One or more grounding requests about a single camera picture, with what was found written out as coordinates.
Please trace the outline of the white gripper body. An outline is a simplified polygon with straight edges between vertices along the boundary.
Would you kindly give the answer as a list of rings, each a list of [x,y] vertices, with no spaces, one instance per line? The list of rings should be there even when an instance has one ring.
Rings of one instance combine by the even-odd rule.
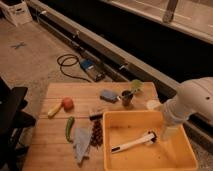
[[[169,140],[173,137],[178,131],[178,125],[168,125],[164,124],[161,130],[161,139],[163,141]]]

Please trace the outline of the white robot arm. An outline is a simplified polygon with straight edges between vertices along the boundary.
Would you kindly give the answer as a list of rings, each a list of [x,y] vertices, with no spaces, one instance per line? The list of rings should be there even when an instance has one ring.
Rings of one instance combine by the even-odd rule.
[[[161,139],[169,140],[191,115],[199,113],[213,122],[213,77],[203,77],[182,82],[176,95],[161,108],[163,126]]]

